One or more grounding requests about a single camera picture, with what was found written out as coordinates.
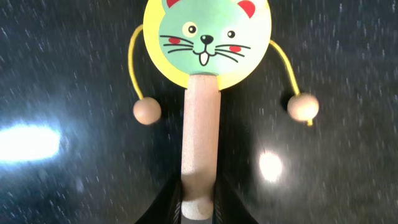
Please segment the black nose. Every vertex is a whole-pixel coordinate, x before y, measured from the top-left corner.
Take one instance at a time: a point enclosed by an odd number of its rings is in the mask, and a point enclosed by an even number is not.
[[[214,38],[210,35],[203,35],[200,37],[200,40],[204,43],[204,44],[211,44],[212,41],[214,40]]]

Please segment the string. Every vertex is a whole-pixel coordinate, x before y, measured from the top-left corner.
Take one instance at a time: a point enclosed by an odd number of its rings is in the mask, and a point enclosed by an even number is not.
[[[142,100],[144,96],[142,95],[142,92],[138,86],[136,74],[134,73],[134,46],[136,44],[137,37],[141,31],[142,31],[142,24],[139,27],[137,27],[137,29],[135,29],[134,33],[132,33],[129,45],[129,53],[128,53],[129,54],[128,64],[129,64],[129,73],[130,73],[131,82],[140,100]]]
[[[271,46],[273,46],[275,48],[275,50],[278,52],[278,54],[284,61],[287,73],[289,74],[290,84],[292,85],[294,95],[300,96],[300,89],[299,89],[299,86],[297,85],[296,77],[294,75],[292,64],[290,63],[289,58],[286,56],[285,52],[282,50],[281,47],[279,47],[279,45],[277,43],[275,43],[273,40],[270,40],[269,43],[271,44]],[[312,119],[307,121],[307,125],[308,126],[313,125]]]

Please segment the red ear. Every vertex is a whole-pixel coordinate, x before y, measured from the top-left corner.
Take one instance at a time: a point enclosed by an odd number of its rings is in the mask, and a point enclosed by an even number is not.
[[[171,8],[175,3],[177,3],[179,0],[167,0],[167,6]]]
[[[243,0],[239,2],[238,5],[242,7],[242,9],[249,16],[249,18],[251,18],[254,15],[254,12],[256,11],[256,6],[251,1]]]

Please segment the wooden bead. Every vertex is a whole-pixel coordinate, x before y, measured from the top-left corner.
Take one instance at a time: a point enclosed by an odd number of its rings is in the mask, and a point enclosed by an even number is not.
[[[289,115],[296,121],[309,121],[319,112],[319,102],[313,95],[302,93],[293,96],[287,105]]]
[[[159,103],[151,97],[145,97],[144,99],[137,101],[134,104],[132,112],[138,122],[144,125],[155,123],[162,115]]]

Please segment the black granite surface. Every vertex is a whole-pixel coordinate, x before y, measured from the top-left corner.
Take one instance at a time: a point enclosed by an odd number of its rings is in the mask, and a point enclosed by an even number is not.
[[[222,92],[219,171],[259,223],[398,223],[398,6],[395,0],[270,0],[272,38],[303,91],[308,128],[284,111],[289,86],[268,50]],[[184,90],[152,64],[137,76],[162,119],[140,125],[127,72],[146,1],[0,0],[0,132],[60,133],[60,151],[0,163],[0,223],[134,223],[180,167]],[[282,173],[264,179],[259,158]]]

